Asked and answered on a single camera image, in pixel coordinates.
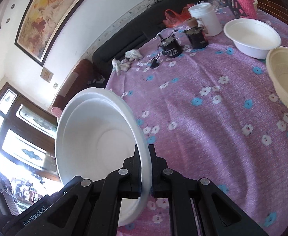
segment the window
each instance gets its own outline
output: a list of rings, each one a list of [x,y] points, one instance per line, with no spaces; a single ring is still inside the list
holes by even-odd
[[[57,120],[6,84],[0,91],[0,172],[20,212],[63,185],[54,152]]]
[[[16,97],[17,95],[8,89],[0,101],[0,111],[7,114]]]

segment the floral tablecloth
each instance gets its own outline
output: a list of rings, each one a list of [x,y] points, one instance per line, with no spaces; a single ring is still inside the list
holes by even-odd
[[[223,25],[233,19],[229,9],[217,16]],[[285,23],[263,11],[258,18],[288,47]],[[111,75],[107,89],[131,107],[147,143],[170,168],[192,179],[208,177],[270,236],[280,236],[288,226],[288,109],[265,60],[244,55],[223,32],[202,50],[179,35],[183,54],[163,56],[151,69],[154,38],[140,48],[142,60]],[[150,198],[118,235],[170,235],[169,226],[168,200]]]

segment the painting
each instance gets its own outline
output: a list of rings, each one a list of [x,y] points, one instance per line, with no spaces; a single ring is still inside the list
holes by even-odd
[[[41,66],[61,29],[83,0],[31,0],[15,45]]]

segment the red plastic bag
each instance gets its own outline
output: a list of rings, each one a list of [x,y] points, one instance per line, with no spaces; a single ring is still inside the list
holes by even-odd
[[[181,15],[176,13],[173,10],[165,10],[165,16],[166,20],[163,20],[163,23],[168,27],[168,28],[173,28],[175,26],[180,25],[183,21],[181,19]]]
[[[173,28],[182,24],[185,20],[191,17],[188,8],[193,5],[194,4],[188,4],[186,7],[184,7],[181,14],[178,14],[173,10],[165,10],[166,20],[163,20],[163,23],[168,28]]]

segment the window frame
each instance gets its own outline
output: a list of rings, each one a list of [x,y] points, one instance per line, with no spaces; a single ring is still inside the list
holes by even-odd
[[[6,134],[8,130],[12,130],[14,133],[18,134],[23,139],[28,142],[34,144],[35,146],[45,150],[49,154],[55,155],[55,139],[46,135],[45,133],[39,131],[28,123],[24,122],[22,119],[16,116],[16,111],[19,109],[21,104],[25,105],[27,108],[31,109],[37,115],[42,117],[43,119],[49,121],[50,123],[57,125],[57,118],[53,115],[49,114],[47,111],[42,110],[40,107],[35,105],[33,102],[28,100],[25,96],[23,96],[19,91],[13,88],[9,83],[6,83],[3,88],[0,90],[0,101],[6,91],[10,89],[17,97],[13,101],[10,109],[7,114],[4,114],[0,110],[0,116],[4,118],[3,123],[0,128],[0,153],[12,161],[17,165],[23,166],[28,171],[35,173],[41,177],[45,177],[54,181],[60,182],[60,177],[58,174],[52,174],[45,170],[38,170],[36,168],[31,167],[30,165],[18,160],[17,158],[11,156],[7,152],[2,149],[3,142],[5,140]]]

